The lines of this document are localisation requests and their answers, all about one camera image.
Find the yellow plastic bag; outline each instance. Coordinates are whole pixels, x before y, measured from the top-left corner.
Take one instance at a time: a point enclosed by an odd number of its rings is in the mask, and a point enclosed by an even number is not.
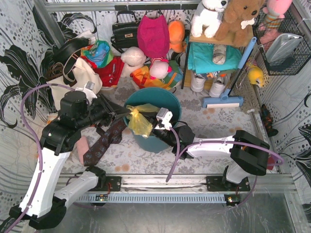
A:
[[[126,108],[131,110],[130,115],[127,117],[130,120],[128,128],[133,130],[135,135],[149,137],[152,130],[152,124],[140,112],[159,112],[160,109],[149,103],[135,107],[127,105]]]

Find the metal rail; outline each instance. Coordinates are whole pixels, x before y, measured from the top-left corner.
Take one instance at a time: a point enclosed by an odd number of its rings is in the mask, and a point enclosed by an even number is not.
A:
[[[72,174],[62,174],[57,188],[66,185]],[[173,175],[166,183],[166,175],[129,175],[118,174],[108,176],[122,176],[121,191],[125,194],[234,194],[234,192],[209,192],[206,185],[207,175]],[[254,176],[249,177],[250,185],[254,183]],[[296,193],[291,174],[267,174],[258,177],[256,193]]]
[[[85,12],[85,11],[121,11],[121,10],[191,10],[196,9],[200,0],[164,0],[164,1],[103,1],[103,2],[61,2],[48,3],[48,12]]]

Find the black handbag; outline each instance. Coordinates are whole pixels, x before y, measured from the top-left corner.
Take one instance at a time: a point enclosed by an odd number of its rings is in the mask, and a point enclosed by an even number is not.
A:
[[[129,14],[134,16],[134,22],[119,23],[119,15]],[[117,22],[112,25],[113,37],[111,37],[112,46],[118,50],[138,47],[137,29],[139,21],[137,20],[133,11],[119,11],[117,13]]]

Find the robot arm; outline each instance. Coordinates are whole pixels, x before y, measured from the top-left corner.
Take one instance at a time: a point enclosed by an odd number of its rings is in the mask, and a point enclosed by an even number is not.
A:
[[[43,154],[43,171],[41,182],[37,187],[32,205],[23,219],[29,219],[29,225],[37,230],[56,227],[65,216],[66,209],[82,194],[93,188],[103,188],[106,185],[105,171],[98,167],[88,167],[74,182],[55,192],[61,169],[69,157],[74,144],[81,137],[81,130],[93,124],[108,126],[113,120],[128,115],[130,111],[110,102],[103,95],[95,96],[88,84],[76,91],[68,92],[61,100],[59,119],[47,125],[42,132],[40,144]],[[148,116],[153,125],[152,134],[173,147],[176,154],[176,137],[170,130],[172,127],[172,112],[161,108],[155,116]],[[204,142],[211,139],[196,138],[188,125],[175,128],[180,142],[180,149],[194,142]],[[235,136],[222,138],[224,141],[242,141],[262,147],[269,145],[245,131],[237,131]],[[268,153],[251,148],[241,148],[231,144],[200,144],[189,147],[182,159],[203,156],[226,156],[234,160],[233,165],[225,170],[226,182],[238,184],[248,176],[265,175]],[[39,164],[35,169],[33,179],[24,200],[20,205],[11,208],[10,216],[18,218],[27,207],[30,195],[35,187],[39,173]]]
[[[130,113],[126,108],[110,102],[104,95],[95,95],[87,83],[84,88],[68,92],[60,102],[59,119],[47,125],[40,139],[43,157],[41,180],[31,206],[23,219],[37,230],[57,226],[65,216],[66,209],[86,191],[105,185],[105,171],[88,167],[74,182],[55,191],[61,169],[74,144],[81,138],[81,130],[93,124],[108,126],[113,120]],[[10,216],[18,218],[27,207],[35,189],[39,173],[39,161],[31,184],[23,201],[10,210]]]
[[[177,142],[174,134],[168,130],[172,125],[167,124],[167,118],[171,120],[172,113],[167,109],[166,111],[161,109],[156,116],[156,121],[153,122],[151,120],[151,122],[155,125],[152,133],[168,145],[172,146],[172,152],[176,154]],[[218,139],[196,138],[188,125],[177,127],[175,128],[175,131],[177,132],[178,139],[180,141],[181,150],[192,143],[204,141],[238,141],[253,144],[266,149],[270,148],[269,144],[243,130],[238,130],[234,136]],[[269,153],[263,152],[259,149],[242,147],[233,144],[202,143],[189,147],[181,155],[181,159],[191,159],[205,156],[230,157],[234,162],[225,170],[225,181],[233,184],[240,184],[241,181],[250,174],[258,176],[266,174]]]

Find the yellow toy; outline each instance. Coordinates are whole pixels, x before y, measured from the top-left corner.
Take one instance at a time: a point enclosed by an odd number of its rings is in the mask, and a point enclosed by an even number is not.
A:
[[[247,76],[251,84],[263,87],[263,71],[257,66],[255,60],[248,61]]]

